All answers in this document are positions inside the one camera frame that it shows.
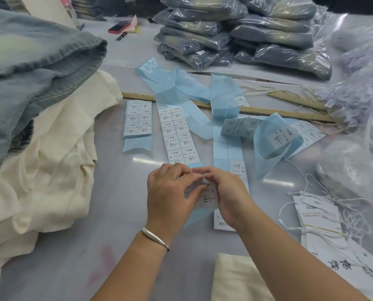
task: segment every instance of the forearm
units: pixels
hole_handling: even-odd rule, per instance
[[[92,301],[145,301],[167,249],[139,232]]]
[[[236,230],[276,300],[367,300],[256,205],[241,213]]]

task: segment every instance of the black fabric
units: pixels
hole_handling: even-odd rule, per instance
[[[313,0],[334,13],[373,15],[373,0]]]

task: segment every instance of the person's left hand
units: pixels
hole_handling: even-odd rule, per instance
[[[148,221],[146,228],[170,245],[187,222],[205,185],[184,198],[184,190],[203,175],[183,164],[163,164],[148,176]]]

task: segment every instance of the smartphone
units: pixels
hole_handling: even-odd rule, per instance
[[[128,21],[121,21],[115,24],[111,29],[109,29],[109,33],[110,34],[121,34],[130,25],[131,23],[129,23]]]

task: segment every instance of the cream fabric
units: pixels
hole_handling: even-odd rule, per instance
[[[211,301],[274,301],[250,257],[217,254]]]
[[[69,228],[87,215],[97,161],[94,118],[121,99],[114,78],[97,71],[35,118],[30,145],[0,171],[0,269],[33,251],[38,232]]]

